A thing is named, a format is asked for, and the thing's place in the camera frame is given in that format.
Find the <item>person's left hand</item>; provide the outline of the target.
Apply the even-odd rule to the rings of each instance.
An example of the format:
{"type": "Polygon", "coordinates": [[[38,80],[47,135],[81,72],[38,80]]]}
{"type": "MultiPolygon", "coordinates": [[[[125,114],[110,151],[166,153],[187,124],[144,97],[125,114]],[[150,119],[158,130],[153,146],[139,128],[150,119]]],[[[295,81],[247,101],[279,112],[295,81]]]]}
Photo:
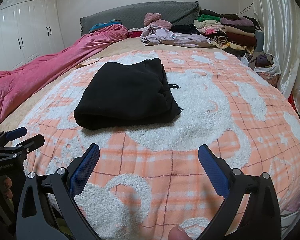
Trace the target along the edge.
{"type": "Polygon", "coordinates": [[[11,191],[12,181],[9,177],[6,177],[3,181],[3,185],[5,187],[3,195],[6,199],[12,199],[13,193],[11,191]]]}

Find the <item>person's right hand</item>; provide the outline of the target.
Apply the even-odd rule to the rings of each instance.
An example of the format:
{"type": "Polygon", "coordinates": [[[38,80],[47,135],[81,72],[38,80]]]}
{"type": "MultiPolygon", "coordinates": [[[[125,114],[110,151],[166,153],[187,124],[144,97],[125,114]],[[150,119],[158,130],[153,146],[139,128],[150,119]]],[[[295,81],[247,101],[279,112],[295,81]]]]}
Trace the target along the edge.
{"type": "Polygon", "coordinates": [[[168,233],[168,240],[192,240],[185,230],[178,226],[173,227],[168,233]]]}

